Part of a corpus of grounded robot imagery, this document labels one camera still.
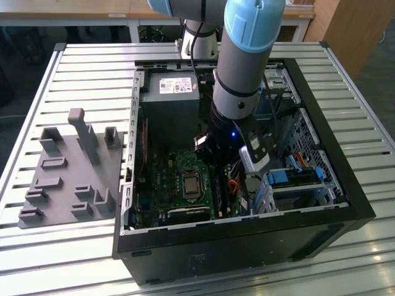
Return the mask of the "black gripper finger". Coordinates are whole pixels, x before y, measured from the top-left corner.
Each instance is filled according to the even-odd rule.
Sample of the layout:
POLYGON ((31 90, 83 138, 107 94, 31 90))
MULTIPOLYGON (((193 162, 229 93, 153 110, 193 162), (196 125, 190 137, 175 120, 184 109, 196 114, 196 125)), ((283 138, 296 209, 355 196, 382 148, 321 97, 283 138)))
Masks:
POLYGON ((200 135, 194 138, 194 152, 198 159, 207 166, 215 165, 217 160, 217 145, 215 139, 209 135, 200 135))

